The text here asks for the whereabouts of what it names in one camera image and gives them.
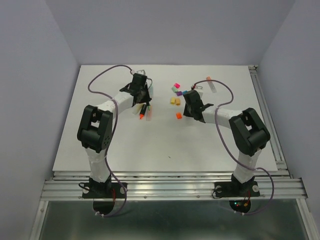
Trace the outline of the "pastel green highlighter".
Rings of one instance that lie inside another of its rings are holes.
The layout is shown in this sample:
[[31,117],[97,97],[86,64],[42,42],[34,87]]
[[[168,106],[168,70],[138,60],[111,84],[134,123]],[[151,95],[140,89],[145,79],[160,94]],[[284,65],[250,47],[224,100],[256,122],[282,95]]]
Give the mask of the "pastel green highlighter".
[[149,87],[148,91],[149,91],[150,97],[153,98],[153,97],[154,97],[154,86],[151,85],[151,86]]

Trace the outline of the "orange pen cap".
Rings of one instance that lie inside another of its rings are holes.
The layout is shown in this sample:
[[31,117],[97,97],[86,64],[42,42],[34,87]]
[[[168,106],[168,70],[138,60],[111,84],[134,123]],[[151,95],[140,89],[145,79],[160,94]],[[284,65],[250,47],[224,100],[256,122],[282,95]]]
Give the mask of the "orange pen cap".
[[180,112],[176,113],[176,118],[177,119],[182,119],[182,114]]

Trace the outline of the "pastel peach pen cap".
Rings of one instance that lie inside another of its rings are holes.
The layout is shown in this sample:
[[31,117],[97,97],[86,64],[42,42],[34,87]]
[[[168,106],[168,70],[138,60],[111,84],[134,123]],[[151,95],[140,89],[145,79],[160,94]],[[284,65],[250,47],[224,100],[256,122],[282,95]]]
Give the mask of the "pastel peach pen cap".
[[180,98],[176,98],[176,99],[175,99],[175,104],[176,104],[177,106],[180,106],[180,105],[181,105],[181,99],[180,99]]

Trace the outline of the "pastel yellow highlighter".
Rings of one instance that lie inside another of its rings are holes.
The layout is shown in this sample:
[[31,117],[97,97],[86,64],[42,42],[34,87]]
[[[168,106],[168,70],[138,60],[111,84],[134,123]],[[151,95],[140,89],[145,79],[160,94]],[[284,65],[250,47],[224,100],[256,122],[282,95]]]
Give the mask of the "pastel yellow highlighter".
[[137,115],[138,113],[140,113],[141,108],[142,108],[143,105],[144,105],[143,103],[137,104],[137,105],[133,108],[132,113],[133,113],[134,115]]

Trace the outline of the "pastel yellow pen cap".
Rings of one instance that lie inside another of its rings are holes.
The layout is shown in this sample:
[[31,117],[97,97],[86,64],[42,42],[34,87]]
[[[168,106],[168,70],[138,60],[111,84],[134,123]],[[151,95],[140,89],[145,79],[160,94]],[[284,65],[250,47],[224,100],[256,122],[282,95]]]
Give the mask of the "pastel yellow pen cap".
[[171,97],[170,98],[170,104],[171,105],[175,105],[176,104],[176,98],[175,97]]

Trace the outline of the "black highlighter orange cap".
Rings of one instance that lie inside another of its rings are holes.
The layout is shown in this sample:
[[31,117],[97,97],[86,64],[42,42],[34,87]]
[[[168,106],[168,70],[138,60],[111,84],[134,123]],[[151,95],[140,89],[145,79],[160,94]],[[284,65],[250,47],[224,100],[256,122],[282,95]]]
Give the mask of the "black highlighter orange cap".
[[148,105],[147,104],[143,104],[141,109],[140,109],[140,112],[139,112],[139,119],[142,120],[146,114],[146,111],[148,109]]

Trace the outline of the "pastel peach highlighter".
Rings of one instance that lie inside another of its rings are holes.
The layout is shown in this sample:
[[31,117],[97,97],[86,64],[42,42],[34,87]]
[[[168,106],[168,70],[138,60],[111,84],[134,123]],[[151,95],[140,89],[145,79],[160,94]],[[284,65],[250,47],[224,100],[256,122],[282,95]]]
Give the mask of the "pastel peach highlighter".
[[146,121],[151,121],[152,120],[152,114],[153,114],[153,106],[150,106],[150,111],[147,109],[146,110]]

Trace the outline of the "pastel green pen cap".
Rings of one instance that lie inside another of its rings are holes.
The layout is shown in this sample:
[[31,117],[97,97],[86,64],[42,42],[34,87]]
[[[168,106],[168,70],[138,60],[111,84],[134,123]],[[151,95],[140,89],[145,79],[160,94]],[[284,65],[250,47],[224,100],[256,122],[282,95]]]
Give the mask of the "pastel green pen cap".
[[178,92],[178,89],[177,89],[175,86],[173,86],[173,87],[171,88],[171,90],[172,90],[174,93]]

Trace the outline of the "pastel orange highlighter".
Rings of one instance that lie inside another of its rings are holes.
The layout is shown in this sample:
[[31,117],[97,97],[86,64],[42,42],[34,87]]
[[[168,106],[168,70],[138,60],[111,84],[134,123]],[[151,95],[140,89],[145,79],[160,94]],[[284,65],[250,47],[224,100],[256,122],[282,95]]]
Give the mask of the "pastel orange highlighter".
[[210,76],[207,76],[206,77],[206,80],[207,80],[207,83],[209,85],[209,88],[210,90],[212,91],[212,93],[216,93],[217,92],[217,89],[214,85],[214,82],[212,81],[211,77]]

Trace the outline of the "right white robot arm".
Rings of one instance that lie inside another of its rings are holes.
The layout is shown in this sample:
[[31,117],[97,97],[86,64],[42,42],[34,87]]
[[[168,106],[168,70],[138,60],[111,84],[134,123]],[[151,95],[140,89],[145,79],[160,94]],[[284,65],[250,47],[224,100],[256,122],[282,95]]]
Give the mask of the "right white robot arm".
[[[251,190],[254,182],[254,171],[262,150],[269,142],[271,135],[255,109],[230,110],[223,106],[232,102],[233,98],[215,106],[212,103],[203,104],[202,95],[197,90],[190,90],[183,95],[185,107],[183,115],[205,124],[215,124],[220,140],[236,162],[236,168],[231,175],[231,181],[220,185],[221,194],[231,191],[242,195]],[[220,127],[231,130],[238,157],[229,150]]]

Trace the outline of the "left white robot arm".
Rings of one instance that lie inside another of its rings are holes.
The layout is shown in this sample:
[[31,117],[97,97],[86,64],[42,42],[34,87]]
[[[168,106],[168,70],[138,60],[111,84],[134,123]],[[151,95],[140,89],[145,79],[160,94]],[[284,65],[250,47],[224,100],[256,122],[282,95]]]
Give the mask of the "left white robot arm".
[[111,171],[106,164],[106,152],[110,147],[119,114],[137,104],[149,105],[152,100],[145,74],[135,72],[132,81],[108,100],[97,106],[87,105],[80,120],[77,139],[88,157],[90,177],[81,183],[85,194],[97,193],[106,197],[111,193]]

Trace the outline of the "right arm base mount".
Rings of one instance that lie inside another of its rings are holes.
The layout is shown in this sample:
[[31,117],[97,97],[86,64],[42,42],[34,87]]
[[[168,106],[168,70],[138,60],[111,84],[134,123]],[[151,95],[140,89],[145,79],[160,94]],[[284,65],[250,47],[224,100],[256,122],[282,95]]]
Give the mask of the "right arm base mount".
[[251,210],[252,197],[260,197],[258,182],[253,176],[248,181],[241,183],[233,174],[230,181],[218,181],[214,183],[211,194],[213,199],[236,198],[229,200],[229,205],[233,211],[241,214],[248,214]]

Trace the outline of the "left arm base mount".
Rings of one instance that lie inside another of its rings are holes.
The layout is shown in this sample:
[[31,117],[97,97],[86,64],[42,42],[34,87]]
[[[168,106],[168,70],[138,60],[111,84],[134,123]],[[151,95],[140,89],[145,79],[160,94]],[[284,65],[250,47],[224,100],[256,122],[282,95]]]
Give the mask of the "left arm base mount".
[[117,215],[124,204],[120,204],[120,207],[116,206],[116,201],[126,202],[125,190],[127,190],[128,184],[122,183],[122,186],[118,182],[93,183],[93,182],[80,182],[78,186],[82,190],[82,198],[85,200],[93,200],[92,208],[96,215],[103,218],[113,217]]

